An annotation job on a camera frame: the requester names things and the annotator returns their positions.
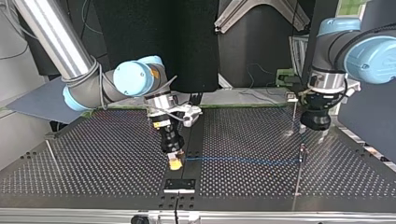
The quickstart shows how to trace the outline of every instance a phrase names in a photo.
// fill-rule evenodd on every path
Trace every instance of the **robotic arm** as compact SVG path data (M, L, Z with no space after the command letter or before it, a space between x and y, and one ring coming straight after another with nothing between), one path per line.
M383 84L396 77L396 23L361 32L357 18L332 18L318 32L308 90L302 95L300 122L315 131L331 124L329 110L347 94L347 74Z
M102 66L84 49L69 19L54 0L14 0L14 4L35 33L66 83L66 104L77 111L94 109L128 97L145 98L148 116L162 137L171 170L181 167L184 140L178 134L179 121L190 127L202 113L192 105L177 105L171 95L163 62L158 56L121 63L104 72ZM183 119L176 115L184 113Z

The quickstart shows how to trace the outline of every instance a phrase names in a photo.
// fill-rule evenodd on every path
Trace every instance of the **blue line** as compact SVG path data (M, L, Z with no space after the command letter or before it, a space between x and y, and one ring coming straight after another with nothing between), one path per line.
M241 159L236 157L198 157L198 158L186 158L186 161L240 161L247 163L254 163L259 165L285 165L285 164L297 164L298 159L285 160L285 161L266 161L256 159Z

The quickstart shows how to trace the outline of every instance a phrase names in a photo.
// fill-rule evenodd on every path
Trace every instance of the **yellow object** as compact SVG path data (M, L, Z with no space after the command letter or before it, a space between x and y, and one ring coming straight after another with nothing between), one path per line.
M160 122L154 122L152 123L154 125L154 128L159 128L161 127L161 123Z
M181 160L180 159L171 159L169 160L169 168L171 170L179 170L181 167L183 166L183 164L181 164Z

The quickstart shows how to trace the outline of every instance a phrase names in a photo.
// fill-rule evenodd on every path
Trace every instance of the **metal tabletop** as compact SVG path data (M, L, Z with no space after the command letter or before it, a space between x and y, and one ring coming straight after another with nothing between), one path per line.
M291 114L204 109L181 130L188 159L170 172L145 110L98 111L1 171L0 207L396 213L393 171L336 127L321 143L299 134ZM168 179L194 179L195 193L165 194Z

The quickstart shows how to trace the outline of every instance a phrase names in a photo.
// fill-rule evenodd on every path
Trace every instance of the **wire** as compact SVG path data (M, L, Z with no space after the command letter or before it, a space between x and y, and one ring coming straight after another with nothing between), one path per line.
M84 9L85 9L85 6L87 5L87 2L88 2L87 11L85 12L85 16L84 16ZM93 32L95 32L95 33L97 33L99 35L103 34L102 32L91 28L91 26L87 23L88 12L90 11L90 4L91 4L91 0L85 0L84 3L82 4L81 19L82 19L82 22L84 22L84 27L82 28L81 37L80 38L82 38L82 36L84 34L85 27L87 27L88 29L90 29L91 31L93 31Z
M165 114L169 115L170 117L172 117L172 118L174 118L174 119L176 119L176 120L178 120L178 121L181 121L181 122L183 122L183 121L184 121L184 119L181 119L181 118L179 118L178 116L176 116L176 115L173 115L172 113L168 112L167 110L165 110L165 109L162 109L162 108L159 108L159 107L157 107L157 106L154 106L154 105L148 105L148 104L141 104L141 105L144 105L144 106L146 106L146 107L150 107L150 108L157 109L157 110L159 110L159 111L161 111L161 112L163 112L163 113L165 113Z
M8 17L6 14L5 14L5 16L6 16L7 20L11 23L11 25L12 25L15 29L16 29L15 25L17 25L24 33L26 33L27 35L29 35L29 36L32 37L33 39L37 39L37 37L35 37L34 35L30 34L30 33L29 33L27 30L25 30L18 22L16 22L16 21L14 20L14 18L13 18L12 15L11 15L11 7L9 6L8 0L6 0L5 3L6 3L7 14L8 14L9 17Z
M276 93L271 93L271 92L269 92L269 91L268 91L268 86L269 86L269 85L272 85L272 84L274 84L274 85L275 85L275 82L270 82L270 83L267 83L267 85L265 85L265 91L267 92L267 94L268 94L268 95L278 95L278 96L283 96L284 94L276 94Z
M0 58L0 60L5 60L5 59L12 59L12 58L16 58L16 57L19 57L19 56L21 56L22 54L24 54L27 50L29 49L29 45L28 44L26 44L26 47L25 47L25 49L21 52L21 53L19 53L19 54L16 54L16 55L13 55L13 56L9 56L9 57L4 57L4 58Z
M365 37L366 35L370 35L370 34L376 34L379 32L384 32L384 31L389 31L389 30L396 30L396 22L394 23L390 23L388 25L384 25L381 27L377 27L368 31L365 31L359 35L356 35L355 37L353 37L351 40L349 40L337 53L337 55L334 58L334 64L338 64L338 61L341 58L341 55L344 54L344 52L349 49L349 47L351 45L353 45L356 41L360 40L362 37Z
M297 14L297 9L298 9L298 1L296 1L296 6L294 7L294 11L293 11L293 18L291 19L291 54L292 54L292 58L294 60L294 66L296 67L296 74L297 77L299 77L301 85L303 86L303 79L300 77L299 71L297 69L297 61L296 61L296 57L295 57L295 49L294 49L294 44L292 43L292 39L294 37L294 22L296 19L296 14Z
M97 56L96 59L100 59L100 58L103 58L105 56L107 56L107 53L104 53L104 54L101 54L101 55Z
M256 98L256 99L263 100L263 101L266 101L266 102L270 102L272 105L275 105L276 107L281 108L281 106L277 105L274 101L272 101L272 100L270 100L270 99L264 99L264 98L261 98L261 97L255 95L255 94L253 94L253 93L247 92L247 91L250 91L251 88L252 88L253 85L254 85L254 77L253 77L253 75L251 75L251 73L250 73L250 71L249 71L249 67L250 67L251 65L257 65L257 66L259 66L260 69L261 69L264 73L273 74L273 73L270 73L270 72L268 72L267 70L263 69L258 63L251 63L251 64L249 64L249 65L247 66L247 73L248 73L248 75L250 76L251 84L250 84L250 86L247 88L247 90L240 91L239 94L242 94L242 95L251 95L251 96L253 96L253 97Z
M304 104L304 102L301 100L301 97L299 97L300 105L301 105L302 107L304 107L305 111L308 111L308 112L328 111L328 110L332 109L333 107L337 106L338 104L340 104L341 101L342 101L345 97L348 97L348 96L347 96L348 85L347 85L347 79L346 79L346 78L344 78L344 85L345 85L344 92L343 92L343 93L339 93L339 94L341 94L341 97L338 98L338 100L337 100L335 103L333 103L332 105L330 105L329 107L326 107L326 108L324 108L324 109L319 109L319 110L308 109L308 108L306 107L306 104Z
M66 7L67 7L67 15L69 16L69 20L73 23L72 13L70 11L69 0L66 0Z
M239 161L246 163L253 163L259 165L286 165L286 164L297 164L298 159L284 160L284 161L267 161L258 159L244 159L236 157L198 157L198 158L186 158L186 161Z

